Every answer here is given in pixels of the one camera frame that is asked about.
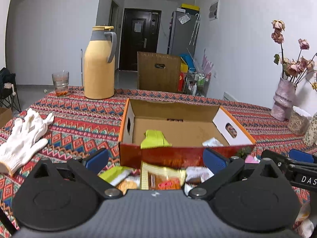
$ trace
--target gray refrigerator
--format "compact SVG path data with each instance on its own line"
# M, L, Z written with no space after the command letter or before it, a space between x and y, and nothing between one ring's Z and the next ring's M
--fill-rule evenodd
M191 44L189 45L189 41L191 40L191 34L193 33L197 16L190 15L191 19L188 22L181 24L179 21L179 17L182 17L183 15L183 12L178 11L174 11L172 14L170 23L170 35L167 47L168 55L180 55L185 53L188 54L189 50L191 55L194 56L196 41L194 42L194 45L193 42L191 42Z

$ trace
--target patterned tablecloth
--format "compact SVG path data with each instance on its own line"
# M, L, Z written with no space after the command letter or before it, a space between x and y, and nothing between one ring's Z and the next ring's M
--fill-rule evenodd
M307 147L302 137L292 134L287 129L287 121L280 122L270 116L270 109L240 102L228 102L211 98L195 97L157 91L116 90L110 99L94 101L84 96L83 88L70 87L67 97L56 97L52 92L40 101L31 105L42 117L53 112L54 123L49 127L45 138L49 145L22 167L13 177L0 175L0 205L17 226L11 210L12 199L42 157L53 162L65 162L74 156L85 157L100 148L111 151L108 168L119 164L118 136L126 98L172 101L201 105L222 105L247 131L256 139L257 145L253 155L261 155L265 149L287 154L290 149L299 149L308 153L317 152L317 146ZM0 143L10 135L14 119L0 131ZM309 199L306 190L294 188L301 202ZM7 230L0 225L0 237L9 237Z

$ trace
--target pink vase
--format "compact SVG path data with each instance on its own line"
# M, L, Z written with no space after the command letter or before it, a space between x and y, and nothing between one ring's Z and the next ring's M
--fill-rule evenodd
M277 90L273 97L275 103L271 110L271 116L279 121L285 120L286 111L293 106L296 85L288 80L280 78Z

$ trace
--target knit work glove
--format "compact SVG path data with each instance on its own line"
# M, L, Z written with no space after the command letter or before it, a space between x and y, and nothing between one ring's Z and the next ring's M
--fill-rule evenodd
M28 110L24 122L21 118L17 118L7 142L0 146L0 173L12 176L18 168L29 162L36 152L43 149L48 140L40 140L40 138L46 133L47 126L53 120L52 113L43 120L32 109Z

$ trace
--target blue gripper pad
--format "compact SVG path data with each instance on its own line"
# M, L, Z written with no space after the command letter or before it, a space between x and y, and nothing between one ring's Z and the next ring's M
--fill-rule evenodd
M305 152L302 152L296 149L291 149L290 152L288 153L288 156L291 159L297 160L300 162L314 163L313 155L307 154Z
M227 167L229 159L212 149L205 149L202 153L202 160L206 167L215 175Z
M95 174L99 172L108 164L109 150L102 148L90 154L90 156L83 159L82 164Z

